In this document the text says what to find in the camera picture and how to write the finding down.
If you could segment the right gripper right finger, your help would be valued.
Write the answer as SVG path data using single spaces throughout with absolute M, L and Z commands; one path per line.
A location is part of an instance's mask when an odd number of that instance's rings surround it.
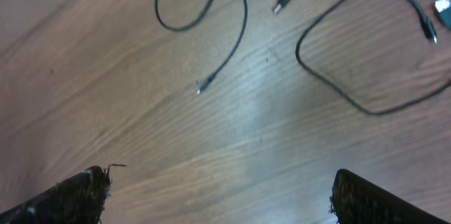
M 339 224 L 449 224 L 344 168 L 335 175 L 330 212 Z

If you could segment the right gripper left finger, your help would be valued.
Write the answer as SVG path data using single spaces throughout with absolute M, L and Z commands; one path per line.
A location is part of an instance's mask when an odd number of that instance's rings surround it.
M 111 167 L 91 166 L 1 213 L 1 224 L 98 224 L 110 196 Z

